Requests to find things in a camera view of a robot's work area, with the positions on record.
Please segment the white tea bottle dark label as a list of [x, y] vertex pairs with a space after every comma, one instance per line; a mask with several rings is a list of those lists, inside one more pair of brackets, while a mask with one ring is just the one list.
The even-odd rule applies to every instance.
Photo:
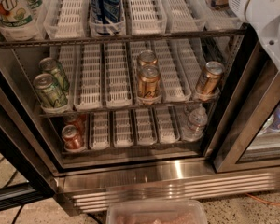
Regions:
[[205, 0], [210, 9], [226, 10], [229, 8], [229, 0]]

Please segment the blue Pepsi plastic bottle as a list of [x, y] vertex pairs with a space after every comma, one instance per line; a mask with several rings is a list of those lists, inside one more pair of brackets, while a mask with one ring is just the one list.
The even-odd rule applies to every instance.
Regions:
[[121, 0], [90, 0], [91, 24], [99, 35], [117, 35], [121, 31]]

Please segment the stainless steel fridge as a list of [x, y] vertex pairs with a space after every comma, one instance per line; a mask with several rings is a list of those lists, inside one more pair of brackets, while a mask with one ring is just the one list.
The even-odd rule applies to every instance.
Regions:
[[[0, 32], [0, 211], [53, 198], [71, 215], [138, 200], [183, 200], [280, 189], [280, 72], [252, 26], [205, 0], [121, 0], [117, 35], [99, 35], [90, 0], [43, 0], [35, 36]], [[138, 54], [155, 52], [157, 96], [138, 96]], [[39, 62], [58, 60], [68, 103], [45, 108], [33, 82]], [[195, 87], [222, 63], [214, 94]], [[201, 139], [186, 137], [204, 107]], [[64, 148], [64, 117], [80, 115], [84, 147]]]

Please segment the clear water bottle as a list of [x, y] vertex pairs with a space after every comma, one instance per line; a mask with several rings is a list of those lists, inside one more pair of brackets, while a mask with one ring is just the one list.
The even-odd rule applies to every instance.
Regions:
[[186, 137], [189, 141], [195, 142], [202, 138], [207, 121], [206, 109], [202, 106], [189, 113], [186, 123]]

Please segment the front 7UP bottle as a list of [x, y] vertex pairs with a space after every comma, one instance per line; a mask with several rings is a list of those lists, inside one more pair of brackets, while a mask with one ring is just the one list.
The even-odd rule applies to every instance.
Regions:
[[35, 20], [26, 0], [0, 0], [0, 32], [7, 41], [35, 36]]

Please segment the gold can right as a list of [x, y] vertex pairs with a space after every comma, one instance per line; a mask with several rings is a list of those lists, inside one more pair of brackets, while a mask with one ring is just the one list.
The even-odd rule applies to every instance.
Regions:
[[225, 72], [222, 63], [211, 61], [202, 69], [195, 90], [201, 95], [214, 94]]

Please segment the gold can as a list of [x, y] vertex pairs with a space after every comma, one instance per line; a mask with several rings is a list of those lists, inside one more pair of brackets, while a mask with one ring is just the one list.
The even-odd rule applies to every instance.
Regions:
[[144, 65], [156, 65], [158, 58], [154, 51], [151, 49], [141, 51], [137, 56], [137, 62], [140, 66]]
[[138, 96], [152, 99], [157, 96], [160, 72], [155, 65], [144, 65], [138, 69]]
[[214, 94], [225, 72], [222, 63], [211, 61], [202, 69], [195, 90], [201, 95]]

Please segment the rear gold can middle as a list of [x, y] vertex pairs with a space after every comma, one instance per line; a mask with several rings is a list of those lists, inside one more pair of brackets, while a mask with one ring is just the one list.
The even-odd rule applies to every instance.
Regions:
[[144, 65], [156, 65], [158, 58], [154, 51], [151, 49], [141, 51], [137, 56], [137, 62], [140, 66]]

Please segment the front gold can middle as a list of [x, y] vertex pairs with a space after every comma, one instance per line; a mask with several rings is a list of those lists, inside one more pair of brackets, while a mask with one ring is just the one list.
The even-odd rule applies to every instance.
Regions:
[[138, 96], [152, 99], [157, 96], [160, 72], [155, 65], [144, 65], [138, 69]]

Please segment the rear green can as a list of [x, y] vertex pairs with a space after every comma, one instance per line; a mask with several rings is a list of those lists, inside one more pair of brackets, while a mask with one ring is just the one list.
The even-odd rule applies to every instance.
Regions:
[[63, 70], [62, 64], [58, 60], [51, 57], [44, 58], [39, 62], [39, 67], [42, 73], [49, 73], [53, 75], [65, 93], [69, 92], [70, 83]]

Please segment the green can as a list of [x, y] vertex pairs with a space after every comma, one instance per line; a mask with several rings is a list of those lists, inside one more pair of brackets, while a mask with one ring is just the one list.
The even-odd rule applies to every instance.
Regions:
[[53, 75], [48, 73], [40, 74], [35, 77], [33, 85], [45, 108], [61, 108], [67, 105], [67, 97]]
[[65, 93], [69, 92], [70, 83], [63, 70], [62, 64], [58, 60], [51, 57], [44, 58], [39, 62], [39, 67], [42, 73], [49, 73], [53, 75]]

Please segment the rear red can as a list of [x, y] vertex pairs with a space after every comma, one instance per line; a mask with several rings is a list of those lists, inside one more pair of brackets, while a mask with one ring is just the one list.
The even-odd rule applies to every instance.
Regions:
[[69, 116], [65, 116], [63, 119], [66, 125], [74, 125], [78, 128], [81, 134], [84, 134], [85, 121], [80, 115], [72, 114]]

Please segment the red can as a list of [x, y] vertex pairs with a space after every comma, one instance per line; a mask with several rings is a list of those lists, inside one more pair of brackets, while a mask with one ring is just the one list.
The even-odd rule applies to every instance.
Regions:
[[63, 119], [66, 125], [74, 125], [78, 128], [81, 134], [84, 134], [85, 121], [80, 115], [72, 114], [69, 116], [65, 116]]
[[83, 138], [75, 125], [66, 125], [62, 129], [62, 140], [68, 151], [78, 151], [84, 147]]

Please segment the front red can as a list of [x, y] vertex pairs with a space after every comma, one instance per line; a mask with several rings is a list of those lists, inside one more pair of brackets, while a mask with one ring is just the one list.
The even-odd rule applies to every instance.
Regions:
[[78, 151], [84, 147], [83, 138], [75, 125], [66, 125], [62, 129], [62, 140], [68, 151]]

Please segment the clear plastic container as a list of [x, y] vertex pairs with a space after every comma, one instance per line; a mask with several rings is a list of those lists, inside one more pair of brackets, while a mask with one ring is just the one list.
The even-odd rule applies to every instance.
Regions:
[[195, 200], [142, 200], [110, 205], [106, 224], [208, 224], [203, 205]]

